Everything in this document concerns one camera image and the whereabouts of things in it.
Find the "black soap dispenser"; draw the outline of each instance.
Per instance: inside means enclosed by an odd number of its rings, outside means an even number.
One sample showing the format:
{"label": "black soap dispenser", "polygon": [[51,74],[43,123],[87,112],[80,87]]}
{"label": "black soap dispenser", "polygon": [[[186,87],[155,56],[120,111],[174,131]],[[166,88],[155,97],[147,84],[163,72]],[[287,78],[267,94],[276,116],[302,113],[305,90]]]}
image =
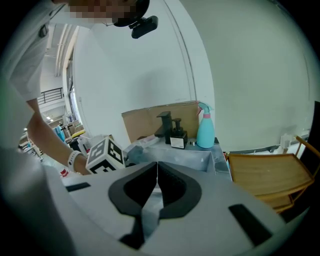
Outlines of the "black soap dispenser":
{"label": "black soap dispenser", "polygon": [[188,133],[180,126],[181,118],[176,118],[172,121],[175,122],[175,128],[173,128],[170,135],[171,147],[185,149],[188,142]]}

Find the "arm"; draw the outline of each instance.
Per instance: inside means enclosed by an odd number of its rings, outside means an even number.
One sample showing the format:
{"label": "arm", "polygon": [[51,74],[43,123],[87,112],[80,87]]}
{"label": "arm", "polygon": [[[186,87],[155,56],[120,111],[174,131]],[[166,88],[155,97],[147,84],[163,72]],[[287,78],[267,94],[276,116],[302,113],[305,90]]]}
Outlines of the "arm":
{"label": "arm", "polygon": [[[68,159],[73,150],[64,144],[50,126],[43,121],[37,99],[27,101],[27,103],[34,110],[27,126],[30,139],[49,157],[68,166]],[[86,162],[85,157],[78,155],[74,162],[74,170],[83,175],[90,174],[86,169]]]}

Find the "white wall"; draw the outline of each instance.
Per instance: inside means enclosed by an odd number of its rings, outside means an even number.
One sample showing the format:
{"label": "white wall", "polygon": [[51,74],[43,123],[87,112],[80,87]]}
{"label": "white wall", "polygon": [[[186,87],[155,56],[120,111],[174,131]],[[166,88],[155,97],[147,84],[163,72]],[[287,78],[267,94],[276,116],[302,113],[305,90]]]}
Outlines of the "white wall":
{"label": "white wall", "polygon": [[39,109],[40,109],[40,112],[42,113],[42,112],[55,109],[58,107],[62,107],[62,106],[65,106],[65,100],[63,98],[60,98],[60,99],[53,100],[48,103],[39,105]]}
{"label": "white wall", "polygon": [[62,88],[62,77],[55,76],[56,58],[45,57],[43,59],[42,72],[40,77],[41,92]]}
{"label": "white wall", "polygon": [[320,66],[294,21],[267,0],[180,1],[208,54],[223,150],[272,146],[311,127]]}
{"label": "white wall", "polygon": [[195,97],[197,101],[209,104],[213,110],[211,118],[215,124],[215,91],[209,59],[200,34],[189,16],[188,12],[179,0],[165,0],[169,12],[178,26],[178,33],[182,36],[182,44],[185,45],[188,61],[194,80]]}
{"label": "white wall", "polygon": [[129,138],[121,113],[195,100],[177,35],[162,0],[145,17],[158,29],[131,38],[128,27],[81,27],[74,49],[74,85],[82,123],[92,136],[112,134],[122,147]]}

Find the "cube with fiducial markers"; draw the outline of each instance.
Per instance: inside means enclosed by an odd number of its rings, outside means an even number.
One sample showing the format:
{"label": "cube with fiducial markers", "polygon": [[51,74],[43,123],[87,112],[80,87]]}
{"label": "cube with fiducial markers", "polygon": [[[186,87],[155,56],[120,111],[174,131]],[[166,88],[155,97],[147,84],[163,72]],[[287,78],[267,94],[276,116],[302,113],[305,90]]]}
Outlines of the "cube with fiducial markers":
{"label": "cube with fiducial markers", "polygon": [[85,168],[92,174],[112,172],[125,168],[124,153],[110,137],[90,149]]}

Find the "bottle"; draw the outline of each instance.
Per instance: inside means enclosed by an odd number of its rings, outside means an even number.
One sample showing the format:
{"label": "bottle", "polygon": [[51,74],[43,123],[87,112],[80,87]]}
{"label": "bottle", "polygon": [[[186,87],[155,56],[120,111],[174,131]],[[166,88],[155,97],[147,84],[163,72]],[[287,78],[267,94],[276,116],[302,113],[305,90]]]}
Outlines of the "bottle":
{"label": "bottle", "polygon": [[180,126],[181,118],[172,120],[175,122],[175,128],[170,135],[171,147],[185,149],[188,142],[188,133]]}
{"label": "bottle", "polygon": [[198,115],[204,110],[203,119],[200,123],[196,143],[199,147],[204,149],[212,148],[215,144],[215,128],[214,122],[211,119],[210,110],[213,110],[208,104],[199,101]]}

